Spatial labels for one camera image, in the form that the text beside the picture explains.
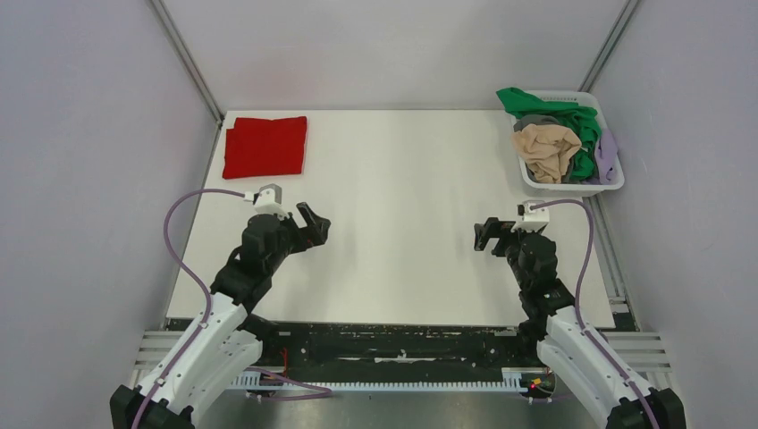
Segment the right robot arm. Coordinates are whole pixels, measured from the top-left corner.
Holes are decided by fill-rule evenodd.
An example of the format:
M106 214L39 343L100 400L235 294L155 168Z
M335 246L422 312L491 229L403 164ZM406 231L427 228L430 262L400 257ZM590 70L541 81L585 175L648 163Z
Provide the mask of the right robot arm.
M546 364L601 428L684 428L686 413L671 388L658 389L623 361L589 323L557 275L555 242L495 217L474 227L474 249L489 241L506 259L527 319L518 326L516 351L529 365Z

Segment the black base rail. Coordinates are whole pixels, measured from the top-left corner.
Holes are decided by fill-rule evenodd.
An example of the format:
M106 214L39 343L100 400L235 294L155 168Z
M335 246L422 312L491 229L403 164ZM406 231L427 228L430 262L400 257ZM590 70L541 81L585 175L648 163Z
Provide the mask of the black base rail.
M250 366L306 383L499 382L547 367L512 326L274 322Z

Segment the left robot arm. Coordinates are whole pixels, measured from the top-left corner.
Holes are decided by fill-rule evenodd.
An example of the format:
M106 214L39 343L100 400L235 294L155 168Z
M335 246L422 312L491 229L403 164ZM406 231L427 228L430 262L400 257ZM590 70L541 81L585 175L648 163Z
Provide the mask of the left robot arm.
M248 220L241 244L210 287L205 308L150 373L112 395L115 428L193 428L246 368L279 357L281 341L270 333L274 324L253 310L272 288L285 258L324 245L331 227L307 203L297 209L304 226L285 212L259 212Z

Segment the lilac t shirt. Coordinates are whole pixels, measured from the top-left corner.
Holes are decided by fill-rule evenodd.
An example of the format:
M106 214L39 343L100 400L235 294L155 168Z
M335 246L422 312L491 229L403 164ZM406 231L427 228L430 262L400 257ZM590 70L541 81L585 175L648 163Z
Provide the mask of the lilac t shirt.
M594 148L594 161L596 172L583 184L611 185L617 177L617 169L614 167L619 152L618 144L609 129L603 129L600 139Z

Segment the folded red t shirt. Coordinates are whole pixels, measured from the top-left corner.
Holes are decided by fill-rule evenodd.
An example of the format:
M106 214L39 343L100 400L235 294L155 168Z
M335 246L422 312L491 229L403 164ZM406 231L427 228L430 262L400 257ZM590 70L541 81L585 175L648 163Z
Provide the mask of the folded red t shirt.
M301 174L306 142L305 116L238 118L225 134L222 177L235 180Z

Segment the green t shirt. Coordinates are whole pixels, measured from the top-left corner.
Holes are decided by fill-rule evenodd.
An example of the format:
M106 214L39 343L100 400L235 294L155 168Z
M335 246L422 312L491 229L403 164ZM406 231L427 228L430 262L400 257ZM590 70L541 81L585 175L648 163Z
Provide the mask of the green t shirt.
M569 175L572 181L589 180L597 174L598 168L594 158L594 150L601 137L601 127L597 121L597 110L580 105L573 101L548 101L536 95L527 93L519 88L504 88L496 92L503 104L504 110L516 117L524 119L528 114L551 116L558 124L572 130L581 141L577 155L572 156L573 172Z

